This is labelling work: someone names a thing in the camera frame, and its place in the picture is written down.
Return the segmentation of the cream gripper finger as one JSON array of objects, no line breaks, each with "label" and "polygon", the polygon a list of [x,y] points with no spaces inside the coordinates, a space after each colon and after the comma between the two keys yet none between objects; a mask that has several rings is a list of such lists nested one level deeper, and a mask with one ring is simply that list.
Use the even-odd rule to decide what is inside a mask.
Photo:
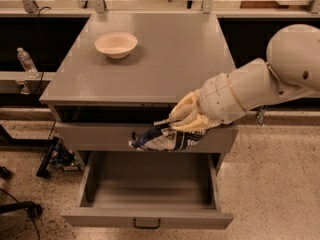
[{"label": "cream gripper finger", "polygon": [[195,132],[217,127],[221,124],[220,120],[212,120],[204,114],[189,115],[185,119],[170,124],[176,131]]},{"label": "cream gripper finger", "polygon": [[169,114],[171,121],[193,122],[199,115],[199,90],[196,89],[183,97]]}]

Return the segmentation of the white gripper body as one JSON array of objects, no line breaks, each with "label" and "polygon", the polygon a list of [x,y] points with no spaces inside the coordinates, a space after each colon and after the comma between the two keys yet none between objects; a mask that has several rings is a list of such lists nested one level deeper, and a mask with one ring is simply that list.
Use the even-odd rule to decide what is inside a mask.
[{"label": "white gripper body", "polygon": [[198,104],[206,116],[221,124],[230,124],[246,114],[234,97],[234,91],[225,73],[216,75],[204,83],[200,89]]}]

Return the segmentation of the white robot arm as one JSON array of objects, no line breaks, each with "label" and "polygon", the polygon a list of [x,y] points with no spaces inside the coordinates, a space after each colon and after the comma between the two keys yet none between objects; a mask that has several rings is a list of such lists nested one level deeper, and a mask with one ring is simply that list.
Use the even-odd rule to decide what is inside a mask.
[{"label": "white robot arm", "polygon": [[254,108],[320,91],[320,29],[295,24],[269,41],[265,59],[208,79],[169,114],[170,127],[193,132],[230,124]]}]

